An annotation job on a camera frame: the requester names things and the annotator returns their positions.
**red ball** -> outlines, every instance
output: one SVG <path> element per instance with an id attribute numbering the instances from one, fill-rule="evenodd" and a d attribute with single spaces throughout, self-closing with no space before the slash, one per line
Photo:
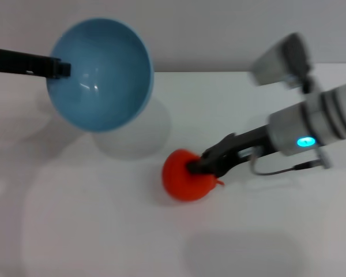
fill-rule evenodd
<path id="1" fill-rule="evenodd" d="M 194 201 L 207 195 L 216 184 L 223 184 L 211 174 L 190 174 L 188 162 L 200 157 L 185 150 L 174 151 L 163 166 L 163 186 L 170 196 L 180 201 Z"/>

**white table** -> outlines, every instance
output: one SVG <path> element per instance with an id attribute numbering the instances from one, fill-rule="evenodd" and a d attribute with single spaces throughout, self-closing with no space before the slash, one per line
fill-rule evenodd
<path id="1" fill-rule="evenodd" d="M 315 74 L 329 89 L 346 65 Z M 266 178 L 245 163 L 196 203 L 160 183 L 177 148 L 200 154 L 299 100 L 246 73 L 156 73 L 141 116 L 94 136 L 56 115 L 41 78 L 0 74 L 0 276 L 346 277 L 346 141 L 326 147 L 331 170 Z"/>

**bowl rim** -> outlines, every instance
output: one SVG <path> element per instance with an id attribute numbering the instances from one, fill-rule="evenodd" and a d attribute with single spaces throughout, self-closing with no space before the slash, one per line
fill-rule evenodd
<path id="1" fill-rule="evenodd" d="M 149 78 L 149 86 L 146 90 L 146 94 L 145 94 L 145 98 L 144 101 L 141 103 L 140 108 L 138 108 L 136 110 L 136 112 L 133 114 L 133 116 L 131 116 L 130 118 L 128 118 L 128 120 L 126 120 L 125 122 L 122 122 L 118 125 L 115 125 L 111 128 L 106 128 L 106 129 L 102 129 L 102 130 L 91 130 L 91 129 L 85 129 L 81 126 L 78 126 L 77 124 L 75 124 L 74 122 L 70 121 L 68 118 L 66 118 L 67 121 L 69 121 L 70 123 L 72 123 L 72 125 L 75 125 L 76 127 L 86 130 L 88 132 L 94 132 L 94 133 L 101 133 L 101 132 L 109 132 L 118 128 L 121 128 L 125 125 L 127 125 L 128 123 L 130 123 L 131 121 L 133 121 L 134 119 L 136 119 L 141 113 L 142 111 L 145 109 L 145 107 L 147 106 L 150 98 L 151 98 L 151 94 L 152 94 L 152 90 L 153 90 L 153 84 L 154 84 L 154 66 L 153 66 L 153 61 L 149 52 L 149 49 L 147 48 L 145 42 L 142 40 L 141 36 L 138 34 L 138 32 L 132 28 L 129 24 L 125 23 L 124 21 L 118 20 L 118 19 L 114 19 L 114 18 L 108 18 L 108 17 L 92 17 L 92 18 L 88 18 L 86 20 L 82 20 L 79 21 L 75 24 L 73 24 L 71 27 L 69 27 L 65 32 L 63 32 L 63 34 L 58 38 L 58 40 L 55 42 L 55 44 L 53 45 L 52 49 L 51 49 L 51 56 L 52 53 L 54 52 L 55 48 L 57 47 L 57 45 L 59 44 L 59 42 L 62 40 L 62 38 L 67 35 L 68 33 L 70 33 L 73 29 L 77 28 L 79 25 L 81 24 L 85 24 L 85 23 L 89 23 L 92 21 L 98 21 L 98 20 L 106 20 L 106 21 L 110 21 L 113 23 L 117 23 L 120 24 L 121 26 L 126 27 L 127 29 L 129 29 L 130 31 L 132 31 L 132 33 L 137 37 L 137 39 L 141 42 L 144 50 L 145 50 L 145 54 L 146 57 L 148 59 L 148 63 L 149 63 L 149 72 L 150 72 L 150 78 Z M 63 116 L 63 114 L 57 109 L 57 107 L 55 106 L 56 110 L 60 113 L 61 116 Z"/>

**black handle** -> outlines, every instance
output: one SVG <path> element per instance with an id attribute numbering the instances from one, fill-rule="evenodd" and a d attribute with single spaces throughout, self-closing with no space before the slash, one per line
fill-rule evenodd
<path id="1" fill-rule="evenodd" d="M 219 143 L 208 148 L 200 160 L 188 162 L 186 167 L 191 174 L 214 174 L 215 177 L 219 178 L 236 165 L 247 162 L 249 157 L 242 155 L 241 152 L 252 147 L 261 147 L 260 156 L 277 152 L 268 135 L 267 126 L 244 134 L 227 135 Z"/>
<path id="2" fill-rule="evenodd" d="M 60 78 L 70 76 L 70 64 L 60 59 L 0 49 L 0 72 Z"/>

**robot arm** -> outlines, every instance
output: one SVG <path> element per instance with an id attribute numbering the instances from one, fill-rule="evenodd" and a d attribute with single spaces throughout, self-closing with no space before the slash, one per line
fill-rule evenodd
<path id="1" fill-rule="evenodd" d="M 321 92 L 309 75 L 310 69 L 298 34 L 289 35 L 273 46 L 251 68 L 253 79 L 258 85 L 283 81 L 290 88 L 299 87 L 305 100 L 271 114 L 266 126 L 240 135 L 229 134 L 207 149 L 200 160 L 188 163 L 188 171 L 213 174 L 218 178 L 234 166 L 249 161 L 250 156 L 253 166 L 260 156 L 278 151 L 290 156 L 311 149 L 317 151 L 318 160 L 298 164 L 286 171 L 320 165 L 329 168 L 320 147 L 346 139 L 346 85 Z"/>

